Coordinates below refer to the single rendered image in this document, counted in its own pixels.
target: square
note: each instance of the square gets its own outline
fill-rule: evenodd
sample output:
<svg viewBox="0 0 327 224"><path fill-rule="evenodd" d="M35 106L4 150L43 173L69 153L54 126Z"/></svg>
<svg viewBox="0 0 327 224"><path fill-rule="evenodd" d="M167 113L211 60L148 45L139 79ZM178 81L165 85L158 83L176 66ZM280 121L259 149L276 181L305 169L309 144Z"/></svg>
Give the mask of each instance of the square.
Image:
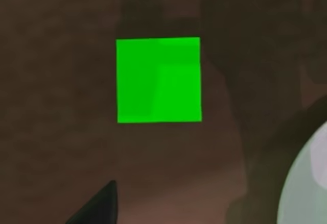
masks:
<svg viewBox="0 0 327 224"><path fill-rule="evenodd" d="M116 40L118 123L201 122L200 38Z"/></svg>

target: brown surface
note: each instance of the brown surface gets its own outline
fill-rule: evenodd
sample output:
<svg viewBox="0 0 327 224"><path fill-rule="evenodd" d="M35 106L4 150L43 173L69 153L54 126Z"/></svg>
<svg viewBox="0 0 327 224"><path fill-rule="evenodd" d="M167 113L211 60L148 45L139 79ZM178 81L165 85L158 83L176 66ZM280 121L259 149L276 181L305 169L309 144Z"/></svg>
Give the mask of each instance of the brown surface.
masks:
<svg viewBox="0 0 327 224"><path fill-rule="evenodd" d="M0 1L0 223L64 223L111 179L120 224L223 224L245 193L225 79L205 55L203 123L116 124L120 2ZM167 18L200 14L200 0L165 2ZM303 68L302 104L326 93Z"/></svg>

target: black pointed object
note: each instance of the black pointed object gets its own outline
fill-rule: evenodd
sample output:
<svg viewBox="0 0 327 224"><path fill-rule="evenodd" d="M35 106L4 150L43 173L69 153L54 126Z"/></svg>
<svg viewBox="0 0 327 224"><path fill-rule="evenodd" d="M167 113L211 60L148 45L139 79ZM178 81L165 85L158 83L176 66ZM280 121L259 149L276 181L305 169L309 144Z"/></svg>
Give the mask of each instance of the black pointed object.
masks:
<svg viewBox="0 0 327 224"><path fill-rule="evenodd" d="M110 181L66 224L116 224L118 217L118 193L116 181Z"/></svg>

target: green square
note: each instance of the green square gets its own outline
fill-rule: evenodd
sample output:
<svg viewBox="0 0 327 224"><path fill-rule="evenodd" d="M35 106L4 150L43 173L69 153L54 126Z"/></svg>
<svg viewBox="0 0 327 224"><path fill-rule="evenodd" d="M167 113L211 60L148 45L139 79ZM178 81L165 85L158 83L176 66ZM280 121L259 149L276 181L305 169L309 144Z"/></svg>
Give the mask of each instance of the green square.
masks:
<svg viewBox="0 0 327 224"><path fill-rule="evenodd" d="M118 123L201 122L200 38L119 39Z"/></svg>

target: white plate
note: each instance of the white plate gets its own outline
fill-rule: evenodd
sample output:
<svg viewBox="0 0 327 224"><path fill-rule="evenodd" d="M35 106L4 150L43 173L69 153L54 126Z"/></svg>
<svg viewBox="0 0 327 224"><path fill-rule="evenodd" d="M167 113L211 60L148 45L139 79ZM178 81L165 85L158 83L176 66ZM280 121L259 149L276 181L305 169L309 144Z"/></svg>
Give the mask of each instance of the white plate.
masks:
<svg viewBox="0 0 327 224"><path fill-rule="evenodd" d="M277 223L327 223L327 122L303 147L289 171Z"/></svg>

